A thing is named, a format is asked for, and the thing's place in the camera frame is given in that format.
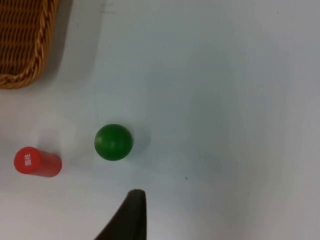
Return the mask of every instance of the red cylinder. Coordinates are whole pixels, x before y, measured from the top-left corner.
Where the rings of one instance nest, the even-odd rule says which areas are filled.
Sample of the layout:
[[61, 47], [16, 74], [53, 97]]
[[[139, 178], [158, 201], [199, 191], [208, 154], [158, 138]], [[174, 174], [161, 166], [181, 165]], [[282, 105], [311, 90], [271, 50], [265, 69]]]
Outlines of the red cylinder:
[[22, 174], [49, 178], [56, 176], [60, 172], [62, 161], [60, 157], [53, 153], [27, 146], [16, 153], [14, 167]]

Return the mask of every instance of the wicker basket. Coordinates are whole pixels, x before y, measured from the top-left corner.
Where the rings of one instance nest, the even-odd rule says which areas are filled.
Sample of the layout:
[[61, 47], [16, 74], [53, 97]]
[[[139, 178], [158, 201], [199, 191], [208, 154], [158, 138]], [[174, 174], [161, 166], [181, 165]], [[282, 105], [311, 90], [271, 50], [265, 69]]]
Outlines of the wicker basket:
[[0, 0], [0, 89], [19, 89], [42, 73], [59, 0]]

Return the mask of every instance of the brown wicker basket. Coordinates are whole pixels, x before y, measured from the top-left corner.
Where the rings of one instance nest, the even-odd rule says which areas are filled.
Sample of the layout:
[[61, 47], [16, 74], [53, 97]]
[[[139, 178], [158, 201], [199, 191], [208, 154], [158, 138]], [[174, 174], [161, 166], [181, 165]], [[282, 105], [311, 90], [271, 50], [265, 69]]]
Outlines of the brown wicker basket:
[[0, 0], [0, 89], [19, 89], [42, 73], [59, 0]]

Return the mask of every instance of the white symbol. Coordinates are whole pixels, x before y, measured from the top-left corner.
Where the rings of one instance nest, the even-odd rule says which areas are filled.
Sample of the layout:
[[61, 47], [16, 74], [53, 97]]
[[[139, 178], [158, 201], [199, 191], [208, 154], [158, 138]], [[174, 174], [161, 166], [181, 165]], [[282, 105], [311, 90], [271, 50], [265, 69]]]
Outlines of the white symbol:
[[24, 165], [25, 165], [25, 166], [31, 165], [31, 156], [30, 156], [30, 153], [24, 155]]

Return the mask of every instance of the green ball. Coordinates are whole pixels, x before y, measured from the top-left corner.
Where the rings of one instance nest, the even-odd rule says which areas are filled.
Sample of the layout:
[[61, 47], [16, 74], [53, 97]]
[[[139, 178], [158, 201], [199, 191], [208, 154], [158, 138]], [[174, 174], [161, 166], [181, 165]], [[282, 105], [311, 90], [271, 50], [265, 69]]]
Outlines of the green ball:
[[101, 128], [94, 138], [94, 148], [104, 159], [117, 161], [125, 158], [131, 151], [133, 139], [124, 126], [109, 124]]

